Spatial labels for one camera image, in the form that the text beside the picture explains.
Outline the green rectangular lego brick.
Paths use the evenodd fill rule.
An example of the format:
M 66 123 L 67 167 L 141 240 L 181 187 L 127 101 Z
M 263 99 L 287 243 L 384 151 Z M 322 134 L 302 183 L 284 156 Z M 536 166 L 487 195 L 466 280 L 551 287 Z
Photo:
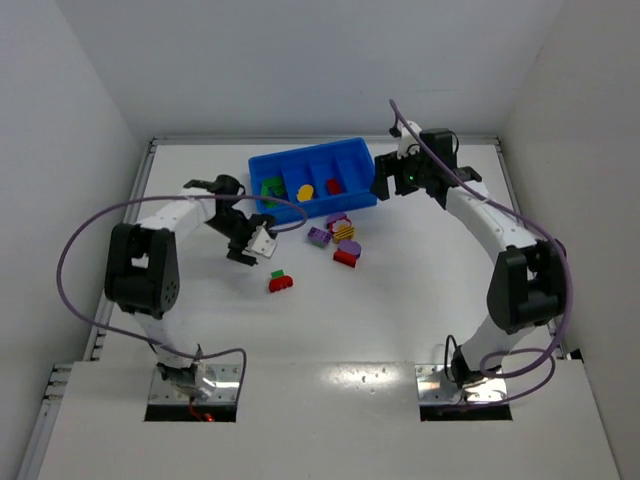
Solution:
M 286 197 L 287 191 L 283 178 L 274 176 L 263 179 L 261 182 L 261 195 L 276 198 Z

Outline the red scalloped lego block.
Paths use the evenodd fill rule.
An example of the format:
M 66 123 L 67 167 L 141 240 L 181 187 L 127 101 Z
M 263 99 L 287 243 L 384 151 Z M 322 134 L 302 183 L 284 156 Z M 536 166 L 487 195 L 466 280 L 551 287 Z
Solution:
M 281 275 L 270 279 L 268 289 L 270 293 L 275 293 L 284 289 L 291 288 L 294 285 L 294 280 L 289 275 Z

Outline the yellow rounded lego block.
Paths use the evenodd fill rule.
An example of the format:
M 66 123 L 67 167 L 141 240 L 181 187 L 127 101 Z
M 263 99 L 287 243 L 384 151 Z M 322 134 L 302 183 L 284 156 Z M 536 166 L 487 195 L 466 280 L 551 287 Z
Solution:
M 296 200 L 300 203 L 308 202 L 314 199 L 315 188 L 311 184 L 303 184 L 296 193 Z

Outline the purple lego brick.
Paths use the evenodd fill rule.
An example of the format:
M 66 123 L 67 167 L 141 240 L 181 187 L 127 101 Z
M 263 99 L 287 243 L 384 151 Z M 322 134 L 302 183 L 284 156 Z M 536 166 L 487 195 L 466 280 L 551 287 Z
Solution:
M 332 235 L 326 230 L 311 227 L 307 233 L 307 240 L 316 247 L 326 248 L 332 241 Z

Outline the red rectangular lego brick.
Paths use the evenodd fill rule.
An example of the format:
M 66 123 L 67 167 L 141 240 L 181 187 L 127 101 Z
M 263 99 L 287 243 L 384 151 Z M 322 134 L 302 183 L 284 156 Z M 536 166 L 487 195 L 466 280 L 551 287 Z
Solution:
M 339 195 L 342 193 L 341 185 L 335 178 L 328 179 L 326 182 L 326 187 L 330 195 Z

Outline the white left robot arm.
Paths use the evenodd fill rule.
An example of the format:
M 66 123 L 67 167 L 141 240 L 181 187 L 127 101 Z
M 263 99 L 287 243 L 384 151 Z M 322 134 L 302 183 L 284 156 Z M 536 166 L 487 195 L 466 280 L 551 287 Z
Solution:
M 227 258 L 253 266 L 277 246 L 268 214 L 246 216 L 235 208 L 245 188 L 229 175 L 213 181 L 191 180 L 155 214 L 135 224 L 119 223 L 111 232 L 105 295 L 142 328 L 156 353 L 164 381 L 190 397 L 213 392 L 200 345 L 189 337 L 176 307 L 180 293 L 178 245 L 207 225 L 229 240 Z

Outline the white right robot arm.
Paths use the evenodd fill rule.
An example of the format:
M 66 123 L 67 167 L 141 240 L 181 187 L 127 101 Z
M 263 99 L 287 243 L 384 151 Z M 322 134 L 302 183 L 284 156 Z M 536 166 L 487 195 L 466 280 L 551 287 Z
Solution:
M 448 129 L 393 126 L 395 151 L 374 160 L 370 191 L 379 200 L 424 191 L 460 221 L 481 245 L 494 270 L 486 295 L 487 317 L 455 348 L 445 367 L 462 388 L 501 368 L 504 357 L 536 328 L 565 311 L 562 249 L 534 236 L 492 203 L 482 176 L 457 163 L 457 137 Z

